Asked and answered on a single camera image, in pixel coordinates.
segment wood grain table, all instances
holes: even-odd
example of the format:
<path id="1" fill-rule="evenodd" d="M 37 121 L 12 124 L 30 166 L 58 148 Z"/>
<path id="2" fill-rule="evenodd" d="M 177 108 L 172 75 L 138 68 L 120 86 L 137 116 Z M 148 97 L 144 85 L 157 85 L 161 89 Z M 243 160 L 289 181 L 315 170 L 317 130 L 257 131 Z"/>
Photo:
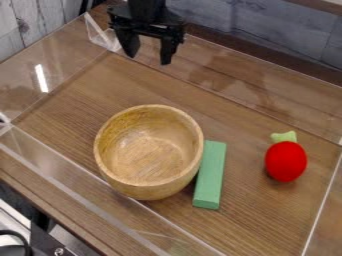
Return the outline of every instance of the wood grain table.
<path id="1" fill-rule="evenodd" d="M 102 9 L 93 17 L 105 26 Z M 17 129 L 10 135 L 17 152 L 40 168 L 0 150 L 1 179 L 104 255 L 150 254 L 110 216 L 149 234 L 181 237 L 176 227 L 213 248 L 212 255 L 333 255 L 324 253 L 340 250 L 342 225 L 331 233 L 331 224 L 313 223 L 340 159 L 340 87 L 195 37 L 187 38 L 169 66 L 158 66 L 157 49 L 157 41 L 144 39 L 134 60 L 104 51 L 88 42 L 80 18 L 1 64 L 0 110 Z M 37 86 L 37 65 L 54 88 L 49 94 Z M 114 113 L 141 104 L 184 110 L 205 139 L 227 143 L 219 211 L 192 207 L 193 184 L 164 200 L 130 205 L 96 178 L 96 133 Z M 293 183 L 279 184 L 264 174 L 263 156 L 269 134 L 289 130 L 307 151 L 308 168 Z M 2 145 L 10 136 L 0 138 Z M 323 216 L 337 218 L 339 180 L 332 188 Z M 160 224 L 153 216 L 161 217 Z M 162 251 L 180 255 L 144 234 Z"/>

